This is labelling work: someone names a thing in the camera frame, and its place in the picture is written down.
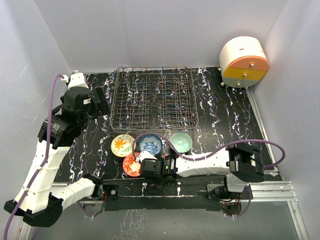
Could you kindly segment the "orange leaf pattern bowl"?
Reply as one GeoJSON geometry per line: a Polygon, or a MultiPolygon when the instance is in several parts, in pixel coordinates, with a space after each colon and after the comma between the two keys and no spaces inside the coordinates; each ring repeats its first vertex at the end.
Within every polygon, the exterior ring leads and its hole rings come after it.
{"type": "Polygon", "coordinates": [[[134,155],[131,153],[124,158],[122,168],[128,176],[140,177],[141,163],[135,161],[134,155]]]}

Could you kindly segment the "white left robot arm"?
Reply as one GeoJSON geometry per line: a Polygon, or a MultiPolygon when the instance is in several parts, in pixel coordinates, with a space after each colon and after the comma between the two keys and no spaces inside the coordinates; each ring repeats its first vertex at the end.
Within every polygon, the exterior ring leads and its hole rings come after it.
{"type": "Polygon", "coordinates": [[[74,140],[90,120],[110,113],[101,87],[94,90],[72,87],[60,100],[61,104],[51,108],[42,123],[35,156],[20,192],[3,207],[32,227],[51,227],[72,204],[83,198],[97,200],[103,195],[102,180],[89,173],[60,190],[52,190],[60,165],[74,140]]]}

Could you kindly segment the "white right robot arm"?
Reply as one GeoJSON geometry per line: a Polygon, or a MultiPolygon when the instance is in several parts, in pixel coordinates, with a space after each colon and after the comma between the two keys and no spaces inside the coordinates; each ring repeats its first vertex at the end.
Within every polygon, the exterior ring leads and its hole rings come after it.
{"type": "Polygon", "coordinates": [[[248,143],[232,144],[214,154],[160,157],[143,150],[134,162],[140,164],[140,175],[154,185],[188,177],[223,175],[222,185],[207,186],[209,200],[239,199],[250,183],[265,181],[262,154],[248,143]]]}

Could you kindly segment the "green line pattern bowl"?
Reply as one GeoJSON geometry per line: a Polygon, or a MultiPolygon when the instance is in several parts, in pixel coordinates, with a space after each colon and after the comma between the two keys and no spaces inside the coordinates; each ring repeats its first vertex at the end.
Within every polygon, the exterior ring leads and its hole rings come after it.
{"type": "Polygon", "coordinates": [[[176,132],[169,140],[174,148],[181,154],[187,153],[193,146],[192,138],[185,132],[176,132]]]}

